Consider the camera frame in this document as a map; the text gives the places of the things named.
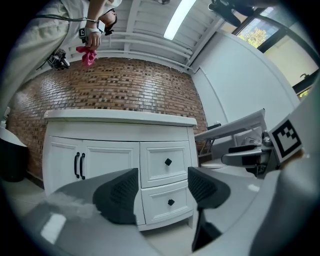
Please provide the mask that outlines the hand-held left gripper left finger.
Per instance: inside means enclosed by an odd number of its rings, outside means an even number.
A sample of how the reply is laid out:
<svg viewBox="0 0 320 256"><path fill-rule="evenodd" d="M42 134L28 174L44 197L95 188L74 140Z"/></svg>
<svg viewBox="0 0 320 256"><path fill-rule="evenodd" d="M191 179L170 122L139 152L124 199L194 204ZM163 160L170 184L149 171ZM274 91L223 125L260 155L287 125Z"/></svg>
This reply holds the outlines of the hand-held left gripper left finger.
<svg viewBox="0 0 320 256"><path fill-rule="evenodd" d="M126 169L120 176L100 185L92 202L100 214L114 224L135 225L135 198L139 190L139 170Z"/></svg>

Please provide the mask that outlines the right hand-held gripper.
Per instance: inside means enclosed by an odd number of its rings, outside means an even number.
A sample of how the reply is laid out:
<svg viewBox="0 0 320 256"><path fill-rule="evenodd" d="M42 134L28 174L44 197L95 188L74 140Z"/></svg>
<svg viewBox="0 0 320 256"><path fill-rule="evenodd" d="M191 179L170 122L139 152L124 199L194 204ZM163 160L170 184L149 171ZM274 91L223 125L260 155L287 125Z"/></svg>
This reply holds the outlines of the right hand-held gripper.
<svg viewBox="0 0 320 256"><path fill-rule="evenodd" d="M297 159L320 166L320 87L314 86L297 108L267 132L271 152L260 145L230 147L221 157L227 166L254 168L260 166L263 178L281 170Z"/></svg>

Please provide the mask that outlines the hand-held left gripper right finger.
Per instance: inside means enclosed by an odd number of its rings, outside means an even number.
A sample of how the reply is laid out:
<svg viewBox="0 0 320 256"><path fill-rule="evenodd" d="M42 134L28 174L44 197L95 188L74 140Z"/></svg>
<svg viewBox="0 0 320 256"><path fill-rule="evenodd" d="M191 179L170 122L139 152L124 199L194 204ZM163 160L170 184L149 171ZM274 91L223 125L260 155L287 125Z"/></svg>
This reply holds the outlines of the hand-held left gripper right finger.
<svg viewBox="0 0 320 256"><path fill-rule="evenodd" d="M215 174L206 168L188 167L188 189L198 209L216 209L231 195L230 187Z"/></svg>

